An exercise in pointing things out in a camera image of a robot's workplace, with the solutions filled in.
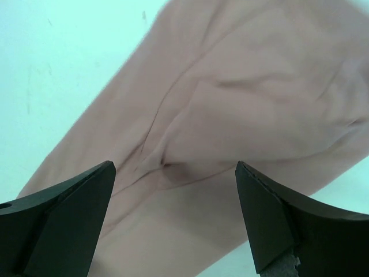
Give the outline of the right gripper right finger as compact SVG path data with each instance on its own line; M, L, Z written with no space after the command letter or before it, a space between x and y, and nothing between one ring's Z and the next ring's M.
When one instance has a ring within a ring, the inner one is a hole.
M260 276L368 275L368 215L316 201L243 162L235 175Z

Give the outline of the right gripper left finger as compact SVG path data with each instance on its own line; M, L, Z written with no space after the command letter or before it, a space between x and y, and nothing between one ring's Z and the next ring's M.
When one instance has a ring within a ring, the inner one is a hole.
M113 162L1 204L1 277L88 275L114 186Z

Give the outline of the pink t shirt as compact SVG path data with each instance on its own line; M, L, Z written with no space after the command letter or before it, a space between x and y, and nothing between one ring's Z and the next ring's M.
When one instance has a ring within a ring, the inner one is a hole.
M244 161L313 194L368 156L368 14L169 1L20 197L110 160L90 276L196 276L247 239Z

